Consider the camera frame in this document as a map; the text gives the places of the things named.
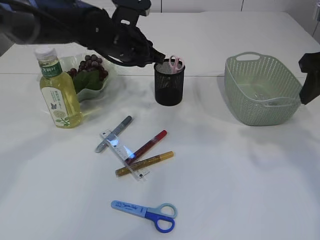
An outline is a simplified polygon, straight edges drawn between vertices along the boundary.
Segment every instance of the red glitter pen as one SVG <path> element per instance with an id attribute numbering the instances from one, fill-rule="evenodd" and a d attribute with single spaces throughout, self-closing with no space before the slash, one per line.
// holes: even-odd
<path id="1" fill-rule="evenodd" d="M 142 157 L 143 154 L 145 154 L 149 149 L 151 149 L 154 145 L 156 145 L 161 139 L 163 139 L 167 135 L 167 131 L 163 130 L 160 132 L 157 136 L 152 138 L 150 141 L 148 141 L 145 145 L 140 147 L 139 150 L 137 150 L 132 158 L 127 158 L 125 162 L 128 165 L 133 164 L 136 160 L 138 160 L 140 157 Z"/>

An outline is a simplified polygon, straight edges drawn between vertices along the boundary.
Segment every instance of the silver glitter pen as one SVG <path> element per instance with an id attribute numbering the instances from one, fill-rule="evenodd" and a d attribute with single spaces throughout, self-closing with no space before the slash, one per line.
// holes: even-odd
<path id="1" fill-rule="evenodd" d="M 130 123 L 131 123 L 132 117 L 127 116 L 125 120 L 123 120 L 111 133 L 114 135 L 120 134 Z M 102 141 L 95 149 L 96 153 L 101 153 L 103 150 L 105 150 L 108 147 L 107 143 L 105 141 Z"/>

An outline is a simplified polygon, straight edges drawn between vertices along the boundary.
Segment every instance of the green basket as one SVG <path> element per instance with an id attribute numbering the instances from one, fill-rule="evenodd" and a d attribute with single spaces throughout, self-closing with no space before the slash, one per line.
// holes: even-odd
<path id="1" fill-rule="evenodd" d="M 240 56 L 256 55 L 255 60 Z M 279 125 L 301 105 L 302 85 L 278 59 L 244 52 L 226 60 L 224 85 L 237 118 L 250 126 Z"/>

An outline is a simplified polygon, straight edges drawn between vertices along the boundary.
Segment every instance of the green leaf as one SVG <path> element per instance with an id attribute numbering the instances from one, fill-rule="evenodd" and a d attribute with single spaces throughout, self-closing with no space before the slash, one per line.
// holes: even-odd
<path id="1" fill-rule="evenodd" d="M 102 82 L 99 79 L 98 70 L 87 72 L 81 71 L 73 78 L 74 89 L 79 93 L 82 89 L 100 90 Z"/>

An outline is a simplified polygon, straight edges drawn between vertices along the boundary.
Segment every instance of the gold glitter pen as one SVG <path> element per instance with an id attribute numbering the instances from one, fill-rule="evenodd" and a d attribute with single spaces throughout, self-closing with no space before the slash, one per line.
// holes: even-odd
<path id="1" fill-rule="evenodd" d="M 157 156 L 150 157 L 150 158 L 143 160 L 143 161 L 138 161 L 138 162 L 130 165 L 130 167 L 132 168 L 133 171 L 136 171 L 136 170 L 148 167 L 150 165 L 157 164 L 163 160 L 172 158 L 174 155 L 175 154 L 173 151 L 169 151 L 169 152 L 157 155 Z M 126 167 L 120 168 L 115 171 L 115 175 L 117 177 L 122 177 L 122 176 L 130 174 L 130 173 L 131 173 L 130 170 Z"/>

